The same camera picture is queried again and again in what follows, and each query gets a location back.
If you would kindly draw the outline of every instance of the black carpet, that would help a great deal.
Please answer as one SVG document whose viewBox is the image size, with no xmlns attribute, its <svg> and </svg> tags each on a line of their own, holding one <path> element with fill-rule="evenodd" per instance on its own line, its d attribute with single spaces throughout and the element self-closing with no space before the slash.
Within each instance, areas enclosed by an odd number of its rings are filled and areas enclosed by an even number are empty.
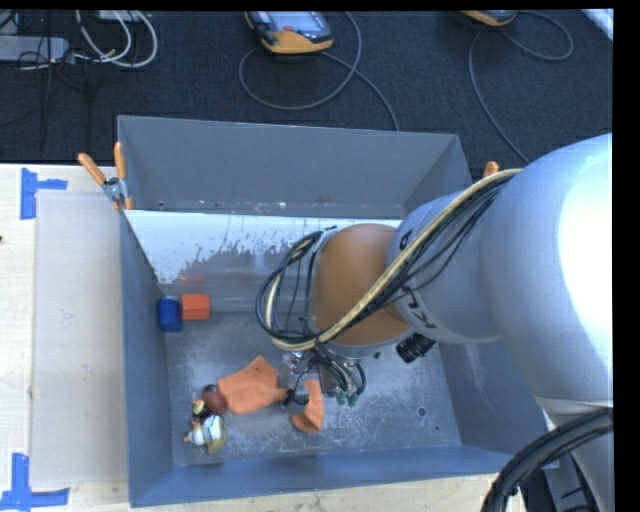
<svg viewBox="0 0 640 512">
<path fill-rule="evenodd" d="M 121 48 L 119 26 L 98 22 L 93 12 L 82 15 L 96 43 L 105 51 Z M 335 36 L 326 53 L 353 63 L 358 37 L 352 21 L 342 12 L 323 14 Z M 354 74 L 335 97 L 311 109 L 271 108 L 243 89 L 240 63 L 257 41 L 241 12 L 151 12 L 158 53 L 137 70 L 81 60 L 37 71 L 0 63 L 0 161 L 75 163 L 85 151 L 98 164 L 112 165 L 121 114 L 396 129 L 374 88 L 400 130 L 457 134 L 474 178 L 489 160 L 522 167 L 612 131 L 613 43 L 580 10 L 522 11 L 501 30 L 484 30 L 455 12 L 350 14 L 361 37 L 357 70 L 371 83 Z M 63 36 L 86 51 L 73 11 L 27 10 L 20 20 L 21 32 Z M 134 35 L 140 61 L 150 37 L 143 25 L 134 26 Z M 259 48 L 243 71 L 264 101 L 296 106 L 331 94 L 349 68 L 326 55 L 283 62 Z"/>
</svg>

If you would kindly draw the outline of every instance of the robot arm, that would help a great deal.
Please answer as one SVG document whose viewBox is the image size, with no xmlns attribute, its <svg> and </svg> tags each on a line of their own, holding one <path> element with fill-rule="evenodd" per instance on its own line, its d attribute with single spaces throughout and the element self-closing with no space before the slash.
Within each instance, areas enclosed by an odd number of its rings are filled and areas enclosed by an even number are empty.
<svg viewBox="0 0 640 512">
<path fill-rule="evenodd" d="M 611 144 L 603 135 L 498 172 L 397 229 L 360 224 L 304 242 L 314 251 L 305 329 L 274 330 L 271 308 L 274 341 L 322 347 L 345 367 L 383 344 L 419 355 L 501 339 L 553 425 L 612 409 Z M 613 510 L 612 445 L 611 434 L 575 452 L 602 511 Z"/>
</svg>

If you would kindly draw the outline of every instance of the dark cable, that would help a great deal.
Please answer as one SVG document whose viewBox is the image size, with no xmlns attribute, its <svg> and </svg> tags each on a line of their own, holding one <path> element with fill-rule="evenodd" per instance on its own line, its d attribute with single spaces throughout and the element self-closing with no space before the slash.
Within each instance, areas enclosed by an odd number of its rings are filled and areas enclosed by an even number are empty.
<svg viewBox="0 0 640 512">
<path fill-rule="evenodd" d="M 540 436 L 517 453 L 500 471 L 485 496 L 481 512 L 504 512 L 513 491 L 529 474 L 611 431 L 613 408 L 602 408 Z"/>
<path fill-rule="evenodd" d="M 540 60 L 557 62 L 557 61 L 565 60 L 571 56 L 571 54 L 573 53 L 573 39 L 571 38 L 571 35 L 569 34 L 569 32 L 562 25 L 560 25 L 557 21 L 554 21 L 553 19 L 539 12 L 535 12 L 535 11 L 520 11 L 520 12 L 532 14 L 534 16 L 539 16 L 540 18 L 548 21 L 549 23 L 554 24 L 556 27 L 562 30 L 564 35 L 567 37 L 567 40 L 569 41 L 569 49 L 563 55 L 559 55 L 559 56 L 543 55 L 526 48 L 525 46 L 520 44 L 518 41 L 513 39 L 510 35 L 508 35 L 504 29 L 498 30 L 509 42 L 511 42 L 514 46 L 524 51 L 526 54 L 531 55 L 532 57 L 535 57 Z M 529 158 L 527 158 L 524 155 L 524 153 L 522 153 L 522 151 L 513 143 L 513 141 L 509 137 L 507 137 L 504 130 L 500 127 L 498 122 L 495 120 L 495 118 L 489 111 L 489 107 L 487 107 L 487 104 L 485 103 L 484 99 L 482 99 L 482 95 L 480 94 L 480 90 L 478 89 L 478 85 L 476 83 L 476 77 L 473 72 L 473 49 L 475 48 L 475 45 L 478 42 L 478 39 L 480 38 L 480 36 L 488 32 L 489 30 L 494 30 L 494 29 L 485 28 L 478 31 L 478 33 L 473 38 L 473 41 L 471 42 L 471 47 L 469 48 L 468 68 L 469 68 L 469 77 L 471 79 L 471 86 L 473 87 L 473 92 L 475 93 L 476 98 L 478 99 L 478 102 L 482 107 L 482 110 L 484 110 L 484 113 L 489 118 L 489 121 L 491 121 L 491 124 L 498 131 L 498 133 L 504 139 L 504 141 L 511 147 L 511 149 L 523 160 L 523 162 L 525 162 L 525 164 L 528 164 L 530 163 Z"/>
</svg>

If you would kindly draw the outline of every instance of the cable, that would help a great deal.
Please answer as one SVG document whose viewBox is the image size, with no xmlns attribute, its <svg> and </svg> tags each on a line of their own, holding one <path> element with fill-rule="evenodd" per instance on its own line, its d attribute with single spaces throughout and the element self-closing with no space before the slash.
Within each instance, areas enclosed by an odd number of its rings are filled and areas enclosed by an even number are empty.
<svg viewBox="0 0 640 512">
<path fill-rule="evenodd" d="M 558 27 L 564 33 L 564 35 L 566 36 L 567 40 L 569 41 L 569 49 L 564 54 L 559 55 L 559 56 L 543 55 L 543 54 L 534 52 L 533 50 L 530 50 L 530 49 L 526 48 L 525 46 L 523 46 L 522 44 L 520 44 L 518 41 L 513 39 L 506 32 L 505 29 L 499 29 L 498 32 L 500 32 L 509 42 L 511 42 L 514 46 L 516 46 L 517 48 L 519 48 L 522 51 L 524 51 L 526 54 L 531 55 L 532 57 L 535 57 L 535 58 L 543 60 L 543 61 L 558 62 L 558 61 L 561 61 L 561 60 L 565 60 L 565 59 L 567 59 L 567 58 L 569 58 L 571 56 L 571 54 L 573 53 L 573 39 L 571 38 L 571 35 L 569 34 L 569 32 L 562 25 L 560 25 L 560 23 L 558 23 L 557 21 L 553 20 L 552 18 L 549 18 L 548 16 L 545 16 L 544 14 L 541 14 L 541 13 L 536 12 L 536 11 L 520 11 L 520 12 L 521 13 L 526 13 L 526 14 L 532 14 L 534 16 L 538 16 L 538 17 L 548 21 L 549 23 L 552 23 L 556 27 Z M 480 94 L 480 90 L 478 89 L 478 85 L 476 83 L 475 74 L 473 72 L 473 50 L 474 50 L 474 48 L 476 46 L 476 43 L 478 42 L 478 39 L 480 38 L 480 36 L 482 34 L 488 32 L 489 30 L 494 30 L 494 29 L 493 28 L 485 28 L 485 29 L 482 29 L 482 30 L 478 31 L 478 33 L 473 38 L 473 41 L 471 42 L 471 47 L 469 48 L 468 68 L 469 68 L 469 77 L 471 78 L 471 86 L 473 87 L 473 92 L 475 93 L 476 98 L 478 99 L 478 102 L 480 103 L 480 106 L 482 107 L 482 110 L 484 110 L 484 113 L 489 118 L 489 121 L 491 121 L 491 124 L 498 131 L 498 133 L 504 139 L 504 141 L 511 147 L 511 149 L 525 162 L 525 164 L 528 164 L 528 163 L 530 163 L 529 158 L 527 158 L 524 155 L 524 153 L 513 143 L 513 141 L 509 137 L 507 137 L 507 135 L 504 132 L 504 130 L 500 127 L 498 122 L 495 120 L 495 118 L 493 117 L 493 115 L 489 111 L 489 107 L 487 107 L 487 104 L 485 103 L 484 99 L 482 98 L 482 95 Z"/>
<path fill-rule="evenodd" d="M 144 59 L 141 62 L 121 62 L 121 60 L 127 56 L 127 54 L 129 53 L 131 46 L 132 46 L 132 35 L 131 35 L 131 31 L 129 30 L 129 27 L 127 27 L 127 24 L 125 23 L 125 21 L 122 19 L 122 17 L 120 16 L 120 14 L 118 14 L 118 11 L 114 10 L 113 14 L 116 17 L 118 23 L 120 24 L 120 26 L 123 28 L 124 33 L 127 37 L 127 44 L 125 49 L 120 52 L 117 55 L 111 55 L 113 52 L 115 52 L 115 50 L 111 50 L 111 52 L 109 53 L 104 53 L 102 50 L 100 50 L 100 48 L 98 48 L 98 46 L 95 44 L 95 42 L 93 41 L 93 39 L 91 38 L 91 36 L 89 35 L 89 32 L 87 31 L 86 27 L 82 24 L 82 17 L 80 15 L 80 10 L 76 9 L 75 11 L 75 18 L 76 21 L 78 23 L 78 25 L 80 26 L 80 32 L 82 33 L 84 39 L 86 40 L 86 42 L 89 44 L 89 46 L 91 47 L 91 49 L 99 56 L 98 59 L 95 59 L 93 57 L 89 57 L 83 54 L 74 54 L 74 56 L 78 59 L 84 59 L 84 60 L 88 60 L 91 62 L 97 62 L 97 63 L 111 63 L 114 64 L 116 66 L 120 66 L 120 67 L 124 67 L 124 68 L 129 68 L 129 69 L 138 69 L 141 68 L 143 66 L 146 66 L 148 64 L 150 64 L 157 55 L 158 52 L 158 36 L 156 34 L 156 31 L 153 27 L 153 25 L 151 24 L 151 22 L 149 21 L 149 19 L 147 18 L 147 16 L 145 16 L 141 11 L 127 11 L 129 13 L 129 16 L 131 19 L 133 19 L 133 15 L 135 14 L 136 16 L 139 17 L 139 19 L 142 21 L 142 23 L 144 23 L 146 25 L 146 27 L 149 29 L 149 34 L 151 35 L 151 41 L 152 41 L 152 48 L 151 48 L 151 53 L 150 55 Z"/>
<path fill-rule="evenodd" d="M 245 92 L 251 96 L 254 100 L 256 100 L 258 103 L 261 103 L 262 105 L 265 105 L 267 107 L 271 107 L 271 108 L 275 108 L 278 110 L 289 110 L 289 111 L 295 111 L 295 110 L 307 110 L 307 109 L 311 109 L 314 107 L 318 107 L 320 105 L 323 105 L 324 103 L 327 103 L 329 100 L 335 98 L 345 87 L 346 85 L 351 81 L 351 78 L 353 77 L 353 75 L 357 75 L 359 78 L 361 78 L 369 87 L 371 87 L 371 89 L 373 89 L 373 91 L 380 97 L 380 99 L 382 100 L 382 102 L 384 103 L 385 107 L 387 108 L 387 110 L 389 111 L 389 114 L 391 115 L 391 119 L 393 121 L 394 127 L 396 129 L 396 131 L 400 131 L 400 127 L 398 124 L 398 120 L 396 119 L 395 113 L 393 112 L 393 109 L 391 108 L 391 105 L 389 104 L 389 102 L 387 101 L 387 99 L 383 96 L 382 92 L 380 92 L 380 90 L 373 84 L 373 82 L 371 82 L 366 76 L 364 76 L 360 71 L 357 70 L 358 64 L 360 63 L 360 56 L 362 54 L 362 36 L 360 34 L 360 27 L 358 27 L 358 24 L 356 23 L 356 20 L 353 18 L 353 16 L 351 16 L 350 13 L 348 12 L 344 12 L 345 16 L 347 16 L 347 18 L 349 19 L 349 21 L 351 22 L 351 24 L 353 25 L 355 31 L 356 31 L 356 37 L 358 39 L 358 43 L 356 46 L 356 58 L 353 61 L 353 64 L 349 64 L 347 62 L 345 62 L 344 60 L 336 57 L 335 55 L 329 54 L 329 53 L 322 53 L 321 55 L 345 66 L 348 70 L 349 73 L 347 74 L 346 78 L 340 83 L 340 85 L 338 85 L 338 87 L 336 87 L 333 92 L 331 92 L 330 94 L 328 94 L 327 96 L 325 96 L 324 98 L 319 99 L 318 101 L 314 101 L 312 103 L 306 104 L 306 105 L 297 105 L 297 106 L 288 106 L 288 105 L 278 105 L 275 103 L 270 103 L 262 98 L 260 98 L 257 94 L 255 94 L 253 91 L 251 91 L 251 89 L 249 88 L 249 86 L 247 85 L 245 79 L 244 79 L 244 65 L 246 60 L 253 55 L 255 52 L 258 51 L 259 48 L 254 48 L 252 50 L 250 50 L 249 52 L 247 52 L 245 54 L 245 56 L 242 58 L 242 60 L 240 61 L 240 66 L 238 68 L 238 75 L 240 78 L 240 84 L 242 85 L 242 88 L 245 90 Z"/>
<path fill-rule="evenodd" d="M 332 327 L 325 330 L 318 336 L 320 343 L 326 343 L 340 334 L 347 325 L 362 311 L 369 303 L 375 299 L 376 296 L 384 289 L 386 284 L 390 281 L 393 275 L 407 262 L 412 253 L 420 246 L 420 244 L 426 240 L 436 228 L 445 221 L 453 212 L 455 212 L 461 205 L 468 199 L 474 196 L 474 194 L 481 191 L 484 187 L 492 184 L 494 181 L 502 180 L 505 177 L 510 177 L 519 172 L 519 169 L 513 169 L 510 171 L 501 171 L 499 173 L 487 176 L 482 180 L 471 185 L 461 194 L 459 194 L 453 201 L 449 203 L 438 215 L 436 215 L 422 230 L 416 235 L 416 237 L 409 242 L 407 247 L 396 257 L 396 259 L 387 267 L 383 274 L 374 283 L 371 289 L 362 297 L 362 299 L 349 311 L 341 320 L 336 322 Z"/>
<path fill-rule="evenodd" d="M 490 194 L 493 189 L 509 181 L 519 171 L 520 169 L 501 171 L 483 178 L 460 193 L 445 208 L 443 208 L 438 215 L 431 219 L 431 221 L 427 223 L 419 233 L 416 234 L 415 238 L 413 238 L 396 257 L 396 259 L 391 262 L 385 272 L 378 278 L 369 291 L 363 295 L 361 300 L 353 306 L 353 308 L 343 318 L 334 323 L 333 326 L 321 332 L 294 336 L 292 333 L 283 333 L 273 330 L 271 328 L 271 322 L 274 312 L 274 304 L 276 302 L 276 293 L 279 289 L 284 273 L 286 272 L 286 267 L 292 262 L 297 261 L 294 259 L 294 255 L 295 257 L 304 256 L 304 254 L 306 254 L 306 252 L 315 243 L 312 239 L 303 238 L 289 251 L 281 266 L 276 269 L 271 276 L 269 276 L 258 293 L 256 300 L 256 313 L 261 325 L 268 332 L 274 344 L 283 350 L 311 349 L 316 346 L 317 343 L 326 343 L 327 341 L 336 338 L 342 332 L 355 325 L 355 323 L 362 321 L 364 318 L 377 311 L 377 309 L 383 307 L 383 304 L 387 303 L 387 299 L 391 297 L 407 279 L 414 277 L 418 271 L 422 270 L 424 266 L 426 266 L 426 264 L 423 264 L 412 274 L 409 273 L 412 266 L 424 253 L 426 243 L 435 237 L 437 233 L 442 231 L 450 222 L 452 222 L 452 220 L 467 206 L 468 201 L 477 200 L 478 197 L 486 199 L 486 194 Z M 473 223 L 475 223 L 479 215 L 484 212 L 489 204 L 489 202 L 485 201 L 463 225 L 463 229 L 459 230 L 453 239 L 445 244 L 445 249 L 439 251 L 436 257 L 440 256 L 444 250 L 449 248 L 456 239 L 460 238 L 462 235 L 466 236 L 465 229 L 471 228 Z M 449 255 L 445 264 L 435 276 L 432 276 L 431 280 L 435 279 L 435 277 L 442 272 L 452 257 L 453 253 Z M 267 294 L 266 315 L 263 317 L 261 313 L 261 304 L 265 294 Z"/>
<path fill-rule="evenodd" d="M 500 471 L 481 512 L 504 512 L 513 491 L 534 471 L 561 455 L 613 431 L 613 408 L 602 408 L 561 425 L 527 445 Z"/>
</svg>

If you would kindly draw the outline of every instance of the small toy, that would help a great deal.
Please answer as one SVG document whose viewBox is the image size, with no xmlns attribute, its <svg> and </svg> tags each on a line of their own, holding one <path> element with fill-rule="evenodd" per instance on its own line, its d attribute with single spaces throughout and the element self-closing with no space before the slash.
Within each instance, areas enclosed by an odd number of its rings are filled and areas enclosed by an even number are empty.
<svg viewBox="0 0 640 512">
<path fill-rule="evenodd" d="M 200 401 L 202 402 L 202 410 L 204 411 L 209 411 L 218 416 L 222 416 L 227 412 L 227 399 L 215 384 L 205 386 L 202 390 L 202 399 Z"/>
<path fill-rule="evenodd" d="M 183 440 L 195 446 L 206 446 L 209 454 L 217 452 L 227 441 L 227 431 L 222 416 L 211 414 L 204 421 L 194 420 L 191 431 Z"/>
</svg>

